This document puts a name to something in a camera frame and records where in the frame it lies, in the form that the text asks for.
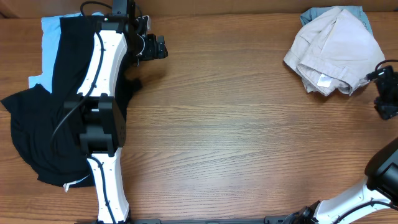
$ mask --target folded clothing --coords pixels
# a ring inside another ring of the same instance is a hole
[[[373,35],[372,27],[366,13],[363,11],[362,6],[338,6],[340,9],[348,10],[353,16],[357,17],[365,26],[365,28]],[[313,7],[300,15],[300,21],[305,26],[309,22],[322,15],[324,12],[333,9],[334,7]]]
[[[102,13],[96,12],[94,16],[102,16]],[[31,76],[28,78],[29,88],[33,88],[36,84],[41,84],[47,91],[52,93],[52,75],[57,57],[58,45],[61,37],[60,18],[81,16],[81,13],[67,14],[64,16],[53,16],[42,18],[42,70],[41,75]]]
[[[89,17],[91,23],[102,16]],[[57,124],[65,116],[63,102],[76,94],[83,83],[94,48],[94,32],[83,17],[61,18],[61,36],[54,65],[50,94],[42,85],[13,94],[1,103],[11,114],[11,137],[18,153],[33,170],[38,180],[63,186],[91,174],[85,155],[74,145],[68,124],[56,135],[50,150],[50,138]],[[122,63],[116,82],[115,100],[126,120],[127,105],[142,86],[139,80],[129,81]],[[94,185],[92,175],[74,187]]]
[[[328,96],[336,88],[352,94],[366,85],[384,55],[362,22],[338,7],[305,25],[296,35],[284,62],[302,77],[307,92]]]

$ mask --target beige cloth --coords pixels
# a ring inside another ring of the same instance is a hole
[[[379,44],[349,11],[335,7],[305,25],[284,62],[302,77],[307,92],[352,94],[384,60]]]

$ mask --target wood grain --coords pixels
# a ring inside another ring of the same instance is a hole
[[[398,58],[398,15],[368,13],[386,58]],[[397,137],[373,109],[373,84],[348,97],[307,94],[283,57],[298,14],[155,17],[169,57],[126,74],[145,88],[130,102],[124,189],[134,218],[261,218],[338,195]],[[41,73],[40,20],[0,22],[0,98]],[[73,223],[98,214],[93,187],[36,180],[0,107],[0,223]],[[383,211],[357,223],[396,223]]]
[[[113,0],[99,0],[112,5]],[[0,12],[10,18],[41,18],[80,12],[84,0],[0,0]],[[150,16],[199,16],[212,14],[303,13],[311,7],[362,6],[366,12],[393,11],[396,0],[136,0]],[[85,6],[88,13],[110,10]]]

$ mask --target black cable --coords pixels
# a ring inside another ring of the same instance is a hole
[[[376,65],[376,68],[374,69],[374,71],[377,71],[380,67],[380,65],[384,64],[384,63],[388,63],[388,62],[398,62],[397,59],[389,59],[389,60],[384,60],[380,63],[378,63],[378,65]]]
[[[84,16],[84,17],[86,17],[86,16],[85,16],[85,13],[84,13],[84,11],[83,11],[83,7],[84,7],[85,5],[87,5],[87,4],[99,4],[99,5],[101,5],[101,6],[105,6],[105,7],[108,7],[108,8],[110,8],[110,9],[112,9],[112,6],[110,6],[110,5],[108,5],[108,4],[105,4],[105,3],[103,3],[103,2],[98,2],[98,1],[85,1],[85,2],[83,2],[83,3],[80,5],[80,12],[81,12],[81,15]]]
[[[106,195],[105,173],[104,173],[104,168],[102,167],[102,163],[101,163],[99,160],[97,160],[97,158],[92,157],[92,156],[88,156],[87,159],[92,159],[92,160],[94,160],[94,161],[98,164],[98,168],[99,168],[99,170],[101,171],[102,189],[103,189],[103,193],[104,193],[105,205],[106,205],[106,207],[108,208],[109,215],[110,215],[111,218],[112,218],[112,222],[113,222],[114,224],[116,224],[116,220],[114,219],[113,212],[112,212],[111,206],[110,206],[110,204],[109,204],[108,196]]]
[[[136,30],[136,34],[139,34],[139,33],[141,33],[141,30],[142,30],[142,26],[143,26],[142,23],[144,22],[144,16],[142,16],[141,8],[139,7],[139,5],[137,3],[136,3],[136,7],[139,11],[139,17],[137,17],[139,25],[138,25],[138,29]]]
[[[87,5],[87,4],[99,4],[99,5],[102,5],[102,6],[106,6],[106,7],[108,7],[108,8],[112,8],[111,6],[109,6],[109,5],[105,4],[105,3],[102,3],[102,2],[96,2],[96,1],[87,1],[87,2],[83,2],[83,3],[80,5],[80,12],[81,12],[81,15],[82,15],[84,18],[86,18],[86,19],[87,19],[87,17],[85,16],[85,13],[84,13],[84,11],[83,11],[83,7],[84,7],[85,5]],[[61,120],[61,122],[58,123],[57,127],[54,129],[54,132],[52,133],[52,136],[51,136],[51,139],[50,139],[50,149],[51,149],[51,151],[52,151],[53,153],[55,153],[55,152],[54,152],[54,148],[53,148],[53,142],[54,142],[55,137],[56,137],[56,135],[57,135],[57,133],[58,133],[58,130],[62,127],[62,125],[63,125],[63,124],[65,123],[65,121],[70,117],[70,115],[71,115],[75,110],[77,110],[77,109],[88,99],[88,97],[91,95],[91,93],[93,92],[94,88],[96,87],[95,83],[97,82],[98,75],[100,74],[100,70],[101,70],[102,61],[103,61],[103,58],[104,58],[104,51],[105,51],[105,49],[104,49],[104,42],[102,41],[102,38],[101,38],[101,36],[100,36],[100,33],[99,33],[96,29],[94,29],[94,30],[95,30],[95,34],[98,36],[98,40],[99,40],[99,42],[100,42],[100,44],[101,44],[101,55],[99,56],[99,63],[98,63],[97,71],[96,71],[96,73],[95,73],[94,80],[93,80],[93,82],[91,83],[90,89],[88,90],[87,94],[83,97],[83,99],[80,100],[79,104],[77,104],[74,108],[72,108],[71,111],[69,111],[69,113]]]
[[[387,206],[387,207],[389,207],[389,208],[392,208],[392,209],[398,211],[398,208],[397,208],[396,206],[393,206],[393,205],[391,205],[391,204],[389,204],[389,203],[378,202],[378,201],[371,201],[371,202],[365,203],[365,204],[363,204],[363,205],[357,206],[357,207],[351,209],[350,211],[346,212],[344,215],[340,216],[335,222],[333,222],[333,224],[337,224],[337,223],[341,222],[345,217],[347,217],[347,216],[350,215],[351,213],[356,212],[356,211],[358,211],[359,209],[364,208],[364,207],[367,207],[367,206],[369,206],[369,205],[372,206],[372,207],[373,207],[373,205],[384,205],[384,206]]]
[[[298,215],[298,214],[299,214],[298,212],[291,213],[290,215],[288,215],[288,216],[284,219],[284,221],[283,221],[281,224],[287,224],[287,223],[285,223],[287,220],[290,220],[292,216],[295,216],[295,215]]]

